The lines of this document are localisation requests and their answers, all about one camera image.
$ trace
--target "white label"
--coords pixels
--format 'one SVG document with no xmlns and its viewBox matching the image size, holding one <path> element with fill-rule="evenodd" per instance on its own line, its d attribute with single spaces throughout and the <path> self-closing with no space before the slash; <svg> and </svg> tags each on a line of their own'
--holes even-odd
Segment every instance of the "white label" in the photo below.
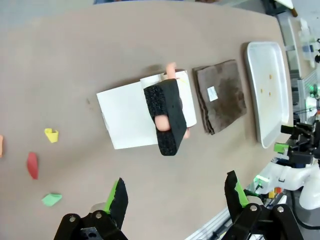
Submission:
<svg viewBox="0 0 320 240">
<path fill-rule="evenodd" d="M 209 95 L 209 100 L 210 100 L 210 102 L 218 99 L 218 95 L 217 95 L 217 92 L 216 92 L 214 86 L 209 87 L 209 88 L 207 89 L 207 91 L 208 91 L 208 95 Z"/>
</svg>

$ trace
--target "bolt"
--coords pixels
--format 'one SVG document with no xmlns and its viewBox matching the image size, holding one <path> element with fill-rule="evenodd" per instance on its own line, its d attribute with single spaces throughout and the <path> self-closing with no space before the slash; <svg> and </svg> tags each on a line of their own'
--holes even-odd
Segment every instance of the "bolt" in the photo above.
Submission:
<svg viewBox="0 0 320 240">
<path fill-rule="evenodd" d="M 255 211 L 258 210 L 258 208 L 257 208 L 257 206 L 252 205 L 252 206 L 250 207 L 250 210 L 251 210 L 252 212 L 255 212 Z"/>
<path fill-rule="evenodd" d="M 276 209 L 279 213 L 283 213 L 284 212 L 284 208 L 282 206 L 279 206 L 277 209 Z"/>
<path fill-rule="evenodd" d="M 74 222 L 76 220 L 76 218 L 74 217 L 74 216 L 71 216 L 70 218 L 69 218 L 69 221 L 70 222 Z"/>
<path fill-rule="evenodd" d="M 97 219 L 99 219 L 99 218 L 101 218 L 101 217 L 102 217 L 102 215 L 101 215 L 101 213 L 100 213 L 100 212 L 98 212 L 98 213 L 95 215 L 95 217 L 96 217 Z"/>
</svg>

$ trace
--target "beige tabletop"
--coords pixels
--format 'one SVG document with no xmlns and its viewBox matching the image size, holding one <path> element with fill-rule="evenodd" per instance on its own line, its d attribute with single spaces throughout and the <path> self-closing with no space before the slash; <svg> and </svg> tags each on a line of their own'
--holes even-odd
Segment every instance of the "beige tabletop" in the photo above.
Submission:
<svg viewBox="0 0 320 240">
<path fill-rule="evenodd" d="M 315 68 L 311 66 L 309 60 L 304 58 L 303 43 L 300 41 L 299 32 L 301 31 L 301 24 L 299 19 L 288 18 L 289 26 L 292 34 L 294 53 L 297 60 L 297 68 L 301 79 L 306 78 L 311 74 Z"/>
<path fill-rule="evenodd" d="M 194 2 L 95 5 L 2 35 L 0 238 L 53 239 L 65 214 L 87 215 L 118 177 L 129 195 L 122 230 L 130 240 L 181 240 L 210 220 L 226 206 L 227 172 L 235 170 L 246 186 L 275 155 L 257 143 L 243 59 L 250 41 L 278 42 L 287 62 L 274 17 Z M 238 63 L 247 114 L 207 135 L 191 69 L 230 59 Z M 157 145 L 114 150 L 96 93 L 159 73 L 171 61 L 191 80 L 198 121 L 191 138 L 174 157 L 161 156 Z M 289 78 L 287 84 L 292 106 Z M 57 143 L 45 128 L 59 131 Z M 28 174 L 28 152 L 38 156 L 38 180 Z M 63 198 L 46 207 L 48 193 Z"/>
</svg>

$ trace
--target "yellow object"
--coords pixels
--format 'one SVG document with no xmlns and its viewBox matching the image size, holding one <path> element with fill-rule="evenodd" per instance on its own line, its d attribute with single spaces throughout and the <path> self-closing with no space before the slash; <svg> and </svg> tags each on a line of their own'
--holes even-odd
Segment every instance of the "yellow object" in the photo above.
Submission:
<svg viewBox="0 0 320 240">
<path fill-rule="evenodd" d="M 56 143 L 58 142 L 58 135 L 59 132 L 57 130 L 53 131 L 52 128 L 46 128 L 44 130 L 44 134 L 47 136 L 49 139 L 50 143 Z"/>
<path fill-rule="evenodd" d="M 271 192 L 269 192 L 268 198 L 269 198 L 269 199 L 274 199 L 275 196 L 276 196 L 275 191 L 271 191 Z"/>
</svg>

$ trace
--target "green light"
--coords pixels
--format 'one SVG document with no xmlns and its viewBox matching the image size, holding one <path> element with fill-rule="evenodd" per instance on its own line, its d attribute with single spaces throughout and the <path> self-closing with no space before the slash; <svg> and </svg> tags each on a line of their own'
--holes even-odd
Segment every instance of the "green light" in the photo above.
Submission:
<svg viewBox="0 0 320 240">
<path fill-rule="evenodd" d="M 270 182 L 270 180 L 269 180 L 268 178 L 264 177 L 264 176 L 257 175 L 257 176 L 255 176 L 255 177 L 256 177 L 257 179 L 260 179 L 260 180 L 266 182 L 266 183 Z"/>
</svg>

